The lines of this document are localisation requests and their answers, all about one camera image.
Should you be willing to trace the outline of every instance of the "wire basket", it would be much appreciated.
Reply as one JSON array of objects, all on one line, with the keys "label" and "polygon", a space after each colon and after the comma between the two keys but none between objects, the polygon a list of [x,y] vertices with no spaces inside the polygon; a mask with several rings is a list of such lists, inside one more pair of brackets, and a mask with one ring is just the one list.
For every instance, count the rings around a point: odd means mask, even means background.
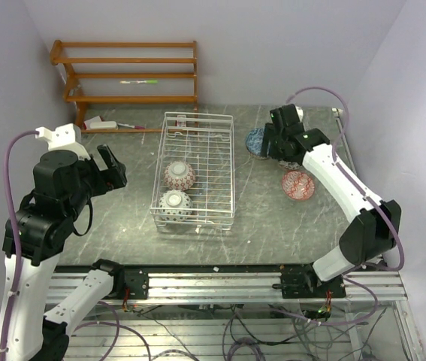
[{"label": "wire basket", "polygon": [[[234,219],[233,117],[222,114],[166,112],[159,144],[151,214],[157,227],[167,224],[215,226],[231,229]],[[161,217],[159,201],[169,190],[165,169],[172,162],[190,164],[196,180],[185,191],[192,200],[183,220]]]}]

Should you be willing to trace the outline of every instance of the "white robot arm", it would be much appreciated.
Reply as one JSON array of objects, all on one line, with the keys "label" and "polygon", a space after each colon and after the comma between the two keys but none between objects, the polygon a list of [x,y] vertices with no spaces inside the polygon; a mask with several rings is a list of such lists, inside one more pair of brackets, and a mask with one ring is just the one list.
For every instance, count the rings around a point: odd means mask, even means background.
[{"label": "white robot arm", "polygon": [[[74,221],[91,198],[126,185],[125,166],[118,162],[108,146],[101,145],[107,169],[99,170],[94,159],[80,144],[80,132],[73,124],[55,131],[38,128],[36,138],[49,145],[34,167],[35,188],[16,212],[22,254],[14,246],[11,220],[6,224],[3,250],[6,253],[6,282],[0,313],[0,344],[7,304],[14,297],[8,319],[7,348],[1,350],[4,361],[60,361],[71,333],[79,322],[107,296],[123,296],[125,281],[121,265],[100,259],[92,266],[84,282],[63,302],[44,313],[49,282],[59,261],[64,243],[76,233]],[[16,261],[21,277],[11,294]]]}]

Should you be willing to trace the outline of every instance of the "patterned bowl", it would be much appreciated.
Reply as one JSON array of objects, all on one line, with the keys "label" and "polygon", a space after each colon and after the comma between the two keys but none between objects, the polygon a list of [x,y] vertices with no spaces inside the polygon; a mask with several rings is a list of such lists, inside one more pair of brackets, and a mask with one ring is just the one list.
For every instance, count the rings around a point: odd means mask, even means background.
[{"label": "patterned bowl", "polygon": [[171,190],[188,190],[195,182],[195,170],[186,162],[172,162],[165,170],[165,183]]},{"label": "patterned bowl", "polygon": [[313,179],[302,171],[289,171],[281,180],[282,190],[290,199],[306,201],[315,192]]},{"label": "patterned bowl", "polygon": [[159,207],[163,220],[183,222],[192,213],[192,200],[180,190],[168,190],[159,199]]},{"label": "patterned bowl", "polygon": [[254,128],[246,136],[246,149],[256,159],[267,159],[261,156],[261,147],[263,146],[264,128]]}]

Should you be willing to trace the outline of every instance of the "wooden shelf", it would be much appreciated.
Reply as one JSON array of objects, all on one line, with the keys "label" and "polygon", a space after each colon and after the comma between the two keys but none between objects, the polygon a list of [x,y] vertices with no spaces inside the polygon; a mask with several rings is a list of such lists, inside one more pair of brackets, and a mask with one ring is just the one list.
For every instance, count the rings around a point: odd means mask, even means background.
[{"label": "wooden shelf", "polygon": [[76,73],[77,79],[194,79],[195,73]]},{"label": "wooden shelf", "polygon": [[193,58],[55,58],[58,64],[195,64]]},{"label": "wooden shelf", "polygon": [[[65,48],[186,48],[192,50],[191,57],[151,58],[151,57],[69,57]],[[183,43],[150,43],[150,42],[87,42],[87,41],[54,41],[50,51],[50,62],[53,65],[63,64],[67,80],[62,97],[67,102],[75,102],[77,107],[76,125],[83,129],[84,116],[89,103],[130,103],[130,104],[168,104],[192,103],[194,110],[198,109],[198,57],[196,41]],[[96,72],[77,73],[73,64],[190,64],[190,72]],[[192,79],[194,84],[193,94],[177,96],[89,96],[80,83],[80,79]],[[139,129],[119,129],[113,132],[136,133]],[[112,132],[97,130],[94,132]]]},{"label": "wooden shelf", "polygon": [[194,103],[194,96],[68,96],[68,102],[167,104]]},{"label": "wooden shelf", "polygon": [[100,41],[62,41],[62,47],[185,47],[193,48],[191,43],[131,43],[131,42],[100,42]]}]

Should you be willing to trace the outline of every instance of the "table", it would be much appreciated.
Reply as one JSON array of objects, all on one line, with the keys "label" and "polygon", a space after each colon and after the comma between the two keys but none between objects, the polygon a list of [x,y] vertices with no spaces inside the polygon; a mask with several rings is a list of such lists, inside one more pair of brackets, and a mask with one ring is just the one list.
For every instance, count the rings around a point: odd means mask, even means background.
[{"label": "table", "polygon": [[[99,258],[125,264],[258,264],[312,262],[338,242],[346,218],[328,191],[315,182],[313,197],[305,202],[288,199],[281,189],[285,171],[273,160],[257,160],[245,147],[247,133],[269,120],[277,105],[203,105],[200,112],[234,117],[236,212],[231,231],[189,229],[181,234],[157,232],[150,215],[160,134],[84,135],[86,149],[100,161],[96,147],[110,145],[127,167],[128,185],[93,199],[94,223],[88,235],[71,236],[61,265],[89,265]],[[160,128],[165,111],[190,111],[185,107],[97,108],[87,117]],[[329,138],[339,134],[331,108],[305,108],[307,129],[320,128]],[[341,144],[338,153],[350,160]],[[88,220],[85,210],[77,221],[80,232]]]}]

